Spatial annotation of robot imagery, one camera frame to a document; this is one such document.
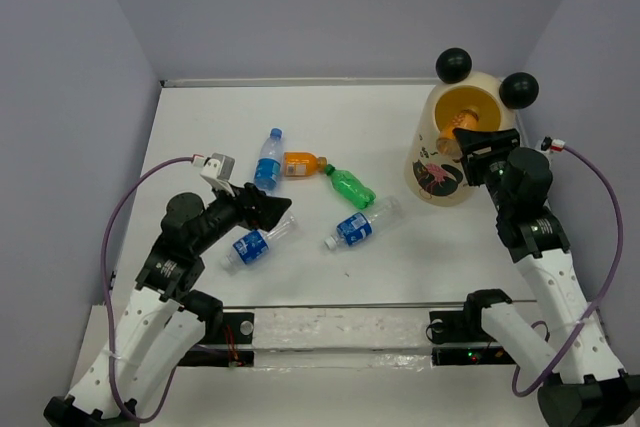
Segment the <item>green plastic bottle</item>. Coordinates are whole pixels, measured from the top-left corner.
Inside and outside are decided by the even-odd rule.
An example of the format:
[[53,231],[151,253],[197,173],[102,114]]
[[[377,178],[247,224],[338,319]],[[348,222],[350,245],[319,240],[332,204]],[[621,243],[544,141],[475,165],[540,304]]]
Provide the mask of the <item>green plastic bottle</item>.
[[324,168],[333,189],[356,209],[365,209],[374,204],[376,194],[366,187],[348,170],[336,169],[332,164]]

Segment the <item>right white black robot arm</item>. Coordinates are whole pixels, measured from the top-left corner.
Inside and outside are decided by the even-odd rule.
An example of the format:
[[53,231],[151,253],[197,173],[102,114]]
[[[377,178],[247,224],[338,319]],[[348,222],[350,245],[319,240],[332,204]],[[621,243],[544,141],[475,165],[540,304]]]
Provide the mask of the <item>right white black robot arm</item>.
[[586,300],[573,265],[570,242],[547,204],[553,181],[550,158],[570,152],[546,137],[539,148],[520,144],[517,130],[480,132],[456,128],[461,164],[470,185],[483,186],[496,208],[496,230],[516,270],[534,294],[546,334],[524,320],[500,289],[468,295],[460,315],[470,338],[487,335],[514,360],[511,385],[519,398],[535,395],[550,426],[619,426],[639,408],[639,377],[609,346],[596,310],[617,272],[623,246],[598,294]]

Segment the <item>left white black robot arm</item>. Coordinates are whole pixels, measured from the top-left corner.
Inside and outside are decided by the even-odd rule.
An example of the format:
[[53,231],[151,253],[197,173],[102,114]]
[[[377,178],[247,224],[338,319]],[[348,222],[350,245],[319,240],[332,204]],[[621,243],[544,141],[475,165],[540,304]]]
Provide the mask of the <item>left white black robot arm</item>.
[[172,197],[161,233],[135,279],[121,317],[107,314],[108,339],[68,394],[52,398],[44,417],[52,426],[140,426],[157,389],[197,343],[221,330],[223,304],[195,289],[202,255],[236,227],[273,229],[291,207],[247,183],[219,190],[210,204],[195,193]]

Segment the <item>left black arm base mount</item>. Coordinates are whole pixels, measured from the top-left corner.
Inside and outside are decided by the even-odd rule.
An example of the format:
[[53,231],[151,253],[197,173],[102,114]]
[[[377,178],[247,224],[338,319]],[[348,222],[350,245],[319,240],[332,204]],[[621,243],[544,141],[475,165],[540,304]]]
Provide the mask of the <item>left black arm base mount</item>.
[[255,315],[225,311],[219,326],[208,326],[205,336],[179,361],[179,367],[253,367]]

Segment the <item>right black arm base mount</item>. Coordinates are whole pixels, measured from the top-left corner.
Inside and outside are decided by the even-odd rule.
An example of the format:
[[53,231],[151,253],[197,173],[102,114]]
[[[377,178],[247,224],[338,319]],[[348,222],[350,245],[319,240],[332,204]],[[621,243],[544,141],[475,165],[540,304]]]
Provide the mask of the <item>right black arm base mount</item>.
[[515,364],[496,340],[468,325],[462,310],[431,311],[425,336],[436,367]]

